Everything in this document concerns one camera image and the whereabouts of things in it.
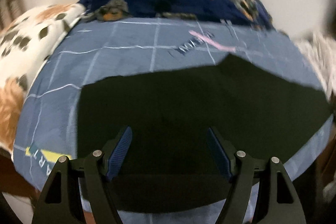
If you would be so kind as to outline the black pants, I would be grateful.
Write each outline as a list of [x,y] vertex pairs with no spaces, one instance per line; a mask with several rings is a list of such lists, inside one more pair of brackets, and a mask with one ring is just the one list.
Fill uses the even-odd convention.
[[210,133],[256,159],[289,160],[331,117],[322,91],[235,55],[206,67],[107,77],[82,88],[77,155],[133,133],[110,179],[120,210],[168,213],[223,200],[230,175]]

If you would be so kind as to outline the blue checked bed sheet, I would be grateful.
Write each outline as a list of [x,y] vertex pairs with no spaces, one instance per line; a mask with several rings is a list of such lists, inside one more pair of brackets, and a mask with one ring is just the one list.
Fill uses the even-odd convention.
[[39,73],[23,106],[14,145],[14,166],[42,189],[61,155],[77,154],[76,105],[80,88],[109,76],[126,76],[218,63],[226,53],[193,42],[190,31],[234,47],[236,54],[286,80],[320,89],[312,67],[290,38],[276,30],[171,19],[79,23]]

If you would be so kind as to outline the white patterned cloth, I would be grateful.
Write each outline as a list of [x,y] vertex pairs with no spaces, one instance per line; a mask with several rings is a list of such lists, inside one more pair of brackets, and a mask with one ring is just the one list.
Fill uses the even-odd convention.
[[295,40],[294,44],[310,62],[330,101],[335,95],[335,39],[315,31],[308,38]]

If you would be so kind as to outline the white floral pillow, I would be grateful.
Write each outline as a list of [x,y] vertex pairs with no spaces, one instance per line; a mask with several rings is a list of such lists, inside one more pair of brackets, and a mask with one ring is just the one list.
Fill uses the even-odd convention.
[[34,7],[1,32],[1,149],[8,153],[34,80],[84,10],[79,3]]

